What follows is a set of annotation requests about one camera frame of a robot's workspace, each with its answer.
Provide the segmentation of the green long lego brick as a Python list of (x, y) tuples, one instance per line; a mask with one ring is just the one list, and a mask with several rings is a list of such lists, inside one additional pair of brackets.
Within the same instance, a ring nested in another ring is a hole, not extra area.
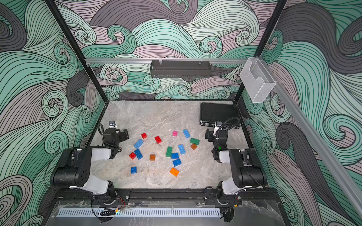
[(171, 156), (172, 156), (172, 151), (173, 151), (173, 148), (172, 148), (172, 147), (167, 147), (166, 157), (171, 157)]

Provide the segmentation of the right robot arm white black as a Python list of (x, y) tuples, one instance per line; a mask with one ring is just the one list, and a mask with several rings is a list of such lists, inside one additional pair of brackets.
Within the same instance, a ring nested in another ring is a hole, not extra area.
[(206, 130), (205, 139), (213, 143), (212, 154), (218, 163), (228, 163), (231, 167), (231, 177), (221, 181), (216, 187), (216, 198), (221, 204), (227, 204), (227, 199), (238, 197), (240, 192), (251, 188), (263, 188), (267, 184), (267, 176), (256, 150), (227, 148), (228, 131)]

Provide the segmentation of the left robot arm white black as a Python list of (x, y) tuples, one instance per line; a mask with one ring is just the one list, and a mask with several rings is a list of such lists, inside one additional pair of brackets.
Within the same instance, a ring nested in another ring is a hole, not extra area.
[(99, 179), (91, 174), (91, 163), (111, 160), (122, 151), (119, 144), (129, 139), (128, 130), (115, 127), (105, 131), (99, 127), (103, 146), (69, 148), (64, 150), (54, 168), (50, 183), (52, 186), (81, 189), (103, 199), (105, 205), (113, 204), (117, 192), (111, 181)]

